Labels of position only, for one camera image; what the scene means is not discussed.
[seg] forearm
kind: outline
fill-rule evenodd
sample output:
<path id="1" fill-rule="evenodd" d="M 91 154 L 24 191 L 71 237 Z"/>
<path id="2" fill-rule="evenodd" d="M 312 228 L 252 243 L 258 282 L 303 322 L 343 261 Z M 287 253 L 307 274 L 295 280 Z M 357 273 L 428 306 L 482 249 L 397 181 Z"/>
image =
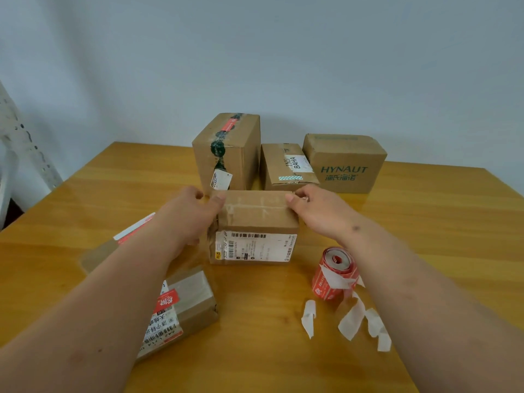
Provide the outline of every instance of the forearm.
<path id="1" fill-rule="evenodd" d="M 154 233 L 139 232 L 7 344 L 0 352 L 0 385 L 9 391 L 122 390 L 173 254 Z"/>
<path id="2" fill-rule="evenodd" d="M 373 221 L 355 213 L 340 242 L 356 259 L 396 349 L 422 391 L 517 388 L 520 330 L 470 299 Z"/>

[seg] white wall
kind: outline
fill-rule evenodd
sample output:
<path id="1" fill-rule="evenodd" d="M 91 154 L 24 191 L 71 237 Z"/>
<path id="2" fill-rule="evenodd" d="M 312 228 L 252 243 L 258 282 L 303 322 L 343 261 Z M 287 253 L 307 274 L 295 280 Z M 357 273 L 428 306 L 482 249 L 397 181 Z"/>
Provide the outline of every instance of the white wall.
<path id="1" fill-rule="evenodd" d="M 190 145 L 218 112 L 263 141 L 363 133 L 388 159 L 524 193 L 522 0 L 3 0 L 0 79 L 64 178 L 112 140 Z M 42 191 L 27 166 L 17 200 Z"/>

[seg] person's left arm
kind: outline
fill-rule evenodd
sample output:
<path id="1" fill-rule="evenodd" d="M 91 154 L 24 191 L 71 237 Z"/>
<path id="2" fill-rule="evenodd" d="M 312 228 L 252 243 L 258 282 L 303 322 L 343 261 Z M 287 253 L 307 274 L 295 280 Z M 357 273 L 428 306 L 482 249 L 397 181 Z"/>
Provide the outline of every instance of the person's left arm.
<path id="1" fill-rule="evenodd" d="M 122 391 L 171 261 L 224 205 L 182 189 L 49 313 L 0 350 L 5 391 Z"/>

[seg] white metal shelf post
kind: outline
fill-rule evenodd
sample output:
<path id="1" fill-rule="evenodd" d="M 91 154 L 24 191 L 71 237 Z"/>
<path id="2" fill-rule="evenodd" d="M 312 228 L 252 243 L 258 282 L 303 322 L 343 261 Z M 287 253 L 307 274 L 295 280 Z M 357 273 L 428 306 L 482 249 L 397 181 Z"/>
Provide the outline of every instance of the white metal shelf post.
<path id="1" fill-rule="evenodd" d="M 2 164 L 0 181 L 0 230 L 4 225 L 7 206 L 13 189 L 18 158 L 27 158 L 40 177 L 53 190 L 62 183 L 62 178 L 51 160 L 35 143 L 31 129 L 0 82 L 0 139 L 7 152 Z"/>

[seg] hand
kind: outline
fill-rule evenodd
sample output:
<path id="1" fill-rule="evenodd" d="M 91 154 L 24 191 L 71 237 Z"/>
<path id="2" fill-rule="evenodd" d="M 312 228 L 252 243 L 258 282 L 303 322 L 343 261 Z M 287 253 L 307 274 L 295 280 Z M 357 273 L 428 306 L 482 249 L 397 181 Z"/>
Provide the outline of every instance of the hand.
<path id="1" fill-rule="evenodd" d="M 158 210 L 149 224 L 164 244 L 170 246 L 173 257 L 186 244 L 197 244 L 199 237 L 213 222 L 225 203 L 225 194 L 219 193 L 207 203 L 199 200 L 204 194 L 193 186 L 184 187 L 179 194 Z"/>
<path id="2" fill-rule="evenodd" d="M 336 193 L 313 184 L 301 187 L 296 194 L 286 194 L 285 200 L 311 230 L 339 244 L 353 228 L 352 219 L 358 215 Z"/>

